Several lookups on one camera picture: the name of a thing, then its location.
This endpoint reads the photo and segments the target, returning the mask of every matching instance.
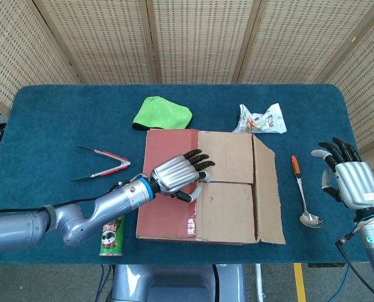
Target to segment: green cloth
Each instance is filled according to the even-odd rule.
[[[132,127],[138,130],[185,129],[191,119],[192,113],[187,107],[174,104],[160,96],[150,96],[144,100]]]

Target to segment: floor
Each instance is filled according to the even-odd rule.
[[[374,274],[369,263],[355,267],[374,287]],[[306,300],[327,302],[339,289],[346,272],[343,268],[310,268],[302,264]],[[263,264],[264,301],[297,301],[293,264]],[[255,269],[245,265],[247,302],[256,301]],[[101,276],[100,266],[88,265],[0,265],[0,301],[94,301]],[[109,278],[98,301],[105,301],[111,289]],[[352,273],[337,302],[374,302],[374,296]]]

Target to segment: metal spoon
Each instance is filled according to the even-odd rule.
[[[308,213],[307,211],[307,205],[305,203],[305,197],[304,192],[302,190],[302,178],[300,173],[300,167],[299,162],[295,158],[295,156],[292,156],[292,164],[293,164],[293,171],[295,178],[297,180],[297,184],[299,185],[301,198],[302,198],[302,205],[304,207],[304,212],[300,216],[300,221],[303,225],[309,227],[309,228],[322,228],[324,226],[324,222],[318,217],[313,214]]]

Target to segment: blue tablecloth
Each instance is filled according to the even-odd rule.
[[[118,85],[25,87],[14,100],[0,150],[0,208],[24,208],[97,196],[114,182],[141,172],[146,132],[132,129],[133,118],[148,96],[163,96],[193,113],[190,128],[232,131],[239,104],[264,113],[279,103],[284,134],[258,135],[276,153],[282,224],[286,245],[245,246],[152,242],[135,238],[134,211],[126,215],[122,257],[99,257],[101,233],[79,247],[66,247],[49,233],[32,249],[0,254],[0,263],[271,263],[341,262],[334,242],[353,227],[354,213],[321,191],[326,164],[310,156],[321,141],[341,137],[355,144],[343,96],[327,84],[316,85]],[[84,182],[75,177],[101,171],[115,162],[76,145],[112,151],[132,161],[128,170]],[[290,157],[300,162],[311,213],[325,222],[314,230],[299,221],[302,203]],[[85,213],[92,204],[84,203]],[[346,246],[352,260],[366,260],[359,238]]]

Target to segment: can label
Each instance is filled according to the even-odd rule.
[[[103,226],[100,256],[122,256],[124,217],[119,217]]]

